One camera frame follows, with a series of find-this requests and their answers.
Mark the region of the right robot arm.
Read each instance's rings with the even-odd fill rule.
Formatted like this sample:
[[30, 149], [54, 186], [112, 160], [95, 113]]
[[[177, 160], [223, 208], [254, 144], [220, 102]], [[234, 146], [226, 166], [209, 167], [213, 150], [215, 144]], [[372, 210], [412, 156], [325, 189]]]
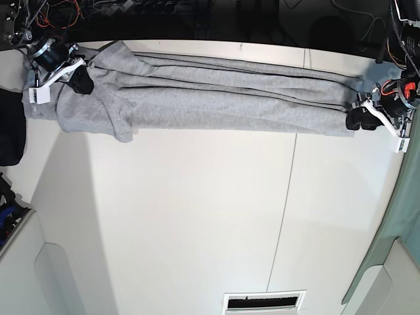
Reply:
[[68, 30], [82, 17], [78, 1], [1, 2], [2, 40], [24, 56], [33, 72], [31, 103], [48, 103], [57, 82], [80, 95], [92, 93], [85, 56], [76, 42], [67, 42]]

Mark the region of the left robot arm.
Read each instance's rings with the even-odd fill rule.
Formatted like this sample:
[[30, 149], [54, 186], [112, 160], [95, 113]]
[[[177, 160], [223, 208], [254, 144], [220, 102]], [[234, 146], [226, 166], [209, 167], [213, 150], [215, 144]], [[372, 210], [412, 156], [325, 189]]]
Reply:
[[388, 25], [376, 63], [387, 55], [401, 70], [399, 78], [375, 85], [375, 90], [358, 96], [346, 116], [348, 130], [374, 131], [390, 123], [403, 131], [419, 109], [419, 2], [390, 1]]

